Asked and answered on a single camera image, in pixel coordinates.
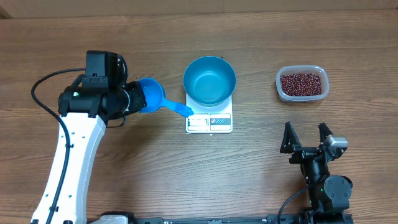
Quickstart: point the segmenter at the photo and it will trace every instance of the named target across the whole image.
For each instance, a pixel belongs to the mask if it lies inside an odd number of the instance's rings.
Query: red bean
[[[295,73],[280,77],[282,90],[289,96],[316,96],[322,94],[321,77],[314,73]]]

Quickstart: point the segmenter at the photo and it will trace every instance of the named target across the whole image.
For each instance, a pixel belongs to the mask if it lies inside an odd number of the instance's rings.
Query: clear plastic container
[[[284,75],[292,75],[295,73],[308,73],[312,72],[314,74],[319,75],[321,78],[322,84],[322,93],[321,95],[316,96],[289,96],[282,90],[282,85],[280,84],[280,78]],[[287,66],[279,70],[276,75],[276,88],[278,90],[279,98],[285,102],[307,102],[313,100],[320,100],[324,98],[329,93],[329,80],[328,75],[324,71],[323,68],[316,65],[293,65]]]

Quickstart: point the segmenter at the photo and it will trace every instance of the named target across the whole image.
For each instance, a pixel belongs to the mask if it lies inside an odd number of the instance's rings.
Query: blue ladle
[[[143,78],[138,80],[138,82],[144,92],[147,102],[147,106],[141,109],[140,113],[152,113],[164,106],[186,118],[193,115],[193,111],[190,107],[166,100],[164,88],[154,78]]]

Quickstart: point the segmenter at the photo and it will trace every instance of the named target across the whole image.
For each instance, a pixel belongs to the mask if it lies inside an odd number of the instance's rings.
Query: white kitchen scale
[[[232,96],[217,106],[202,106],[187,94],[187,106],[194,115],[186,118],[187,133],[231,133],[232,132]]]

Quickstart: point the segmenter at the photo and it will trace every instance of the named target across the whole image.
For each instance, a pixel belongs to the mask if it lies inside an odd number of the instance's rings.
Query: wooden tabletop
[[[305,186],[300,167],[279,153],[291,121],[304,146],[319,144],[321,122],[348,139],[329,168],[354,183],[348,213],[356,223],[398,222],[398,11],[380,10],[0,20],[0,223],[29,222],[55,153],[58,124],[34,103],[32,85],[84,67],[87,50],[123,55],[129,81],[154,77],[183,103],[182,76],[198,57],[224,57],[238,78],[231,134],[186,134],[185,120],[167,109],[106,130],[89,218],[108,210],[164,218],[277,213]],[[328,96],[281,102],[277,72],[308,64],[326,70]],[[38,97],[57,110],[77,75],[45,81]],[[301,195],[285,213],[307,205]]]

